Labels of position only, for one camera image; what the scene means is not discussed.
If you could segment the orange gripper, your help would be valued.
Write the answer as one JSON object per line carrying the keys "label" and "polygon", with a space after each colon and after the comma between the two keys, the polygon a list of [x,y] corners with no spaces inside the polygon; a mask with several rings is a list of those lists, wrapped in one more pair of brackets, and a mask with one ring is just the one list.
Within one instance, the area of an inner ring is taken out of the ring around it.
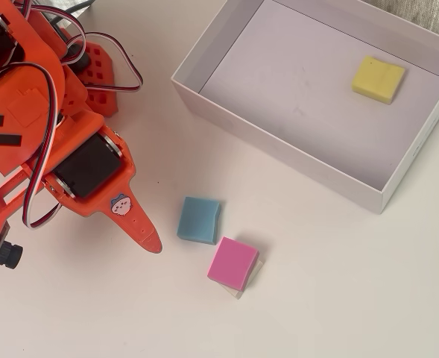
{"label": "orange gripper", "polygon": [[123,139],[107,128],[91,136],[45,177],[45,188],[80,216],[103,213],[146,251],[159,254],[157,229],[136,200],[136,168]]}

